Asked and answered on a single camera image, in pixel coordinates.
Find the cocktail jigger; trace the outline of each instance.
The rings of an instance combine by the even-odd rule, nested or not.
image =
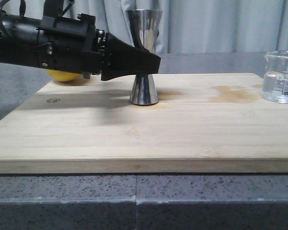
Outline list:
[[[128,11],[130,31],[136,48],[152,52],[162,11]],[[137,74],[134,79],[130,101],[136,105],[150,105],[158,102],[157,90],[151,74]]]

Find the gray curtain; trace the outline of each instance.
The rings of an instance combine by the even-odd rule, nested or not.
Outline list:
[[[44,0],[27,0],[28,17],[41,18]],[[19,0],[5,10],[18,13]],[[96,16],[97,28],[131,43],[126,10],[163,11],[157,53],[288,50],[288,0],[75,0],[65,16]]]

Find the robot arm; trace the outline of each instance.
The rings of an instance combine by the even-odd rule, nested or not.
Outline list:
[[[131,74],[158,73],[161,58],[145,49],[130,46],[111,33],[96,29],[95,17],[64,18],[74,0],[63,9],[64,0],[46,0],[42,20],[8,15],[0,3],[0,62],[82,73],[85,78],[100,74],[108,81]]]

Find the lemon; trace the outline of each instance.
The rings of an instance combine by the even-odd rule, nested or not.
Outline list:
[[[53,79],[60,81],[60,82],[72,81],[81,76],[81,74],[79,73],[69,73],[69,72],[63,72],[63,71],[51,70],[51,69],[47,69],[47,73]]]

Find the gray table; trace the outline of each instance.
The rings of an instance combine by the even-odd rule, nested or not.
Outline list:
[[[263,55],[163,55],[160,73],[262,77]],[[0,64],[0,119],[49,80]],[[1,229],[288,230],[288,174],[0,175]]]

